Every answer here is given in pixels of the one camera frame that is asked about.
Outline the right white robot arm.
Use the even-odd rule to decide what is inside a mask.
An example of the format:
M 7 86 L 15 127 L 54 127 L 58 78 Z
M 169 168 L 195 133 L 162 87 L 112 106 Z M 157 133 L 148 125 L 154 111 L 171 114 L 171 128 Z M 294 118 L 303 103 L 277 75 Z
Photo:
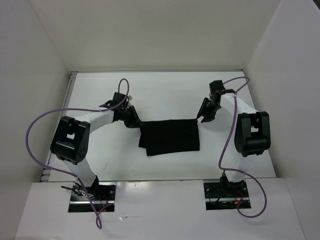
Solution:
M 218 161 L 218 167 L 223 170 L 219 180 L 219 191 L 229 197 L 244 186 L 250 155 L 261 155 L 271 146 L 270 117 L 265 111 L 257 111 L 241 100 L 231 89 L 216 90 L 210 97 L 204 98 L 196 118 L 203 123 L 215 119 L 216 113 L 225 109 L 232 115 L 231 128 Z M 233 141 L 238 152 L 233 166 L 223 167 L 222 160 L 229 144 Z

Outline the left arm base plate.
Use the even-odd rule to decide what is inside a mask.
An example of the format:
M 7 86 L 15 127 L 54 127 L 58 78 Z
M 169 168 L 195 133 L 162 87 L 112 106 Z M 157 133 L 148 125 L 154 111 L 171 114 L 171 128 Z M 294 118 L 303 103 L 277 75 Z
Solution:
M 90 201 L 87 198 L 82 186 L 76 182 L 72 188 L 64 187 L 70 190 L 70 200 L 68 206 L 69 213 L 89 213 L 94 212 Z M 116 183 L 115 182 L 101 182 L 99 184 L 99 192 L 93 195 L 93 191 L 88 189 L 89 197 L 97 212 L 106 213 L 115 211 L 115 198 L 116 198 Z

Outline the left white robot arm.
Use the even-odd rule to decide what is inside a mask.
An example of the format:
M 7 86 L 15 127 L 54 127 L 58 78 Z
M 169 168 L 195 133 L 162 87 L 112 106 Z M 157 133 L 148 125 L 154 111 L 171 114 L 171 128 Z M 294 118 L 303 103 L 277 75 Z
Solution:
M 51 153 L 68 167 L 79 186 L 78 191 L 88 200 L 96 199 L 102 192 L 99 178 L 86 159 L 90 134 L 117 121 L 124 122 L 130 129 L 143 126 L 134 106 L 103 109 L 78 117 L 63 116 L 51 142 Z

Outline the black skirt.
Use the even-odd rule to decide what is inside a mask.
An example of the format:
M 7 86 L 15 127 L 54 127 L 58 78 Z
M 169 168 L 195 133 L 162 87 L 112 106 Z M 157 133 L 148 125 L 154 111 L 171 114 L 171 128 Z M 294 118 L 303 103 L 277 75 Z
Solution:
M 140 133 L 138 146 L 148 157 L 200 150 L 196 119 L 145 121 Z

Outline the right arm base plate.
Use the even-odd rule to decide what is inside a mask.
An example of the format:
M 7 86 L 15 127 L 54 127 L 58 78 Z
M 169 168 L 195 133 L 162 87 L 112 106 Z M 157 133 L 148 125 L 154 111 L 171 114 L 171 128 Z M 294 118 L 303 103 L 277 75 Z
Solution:
M 205 207 L 207 211 L 251 209 L 247 185 L 242 182 L 240 186 L 222 190 L 219 182 L 204 182 Z

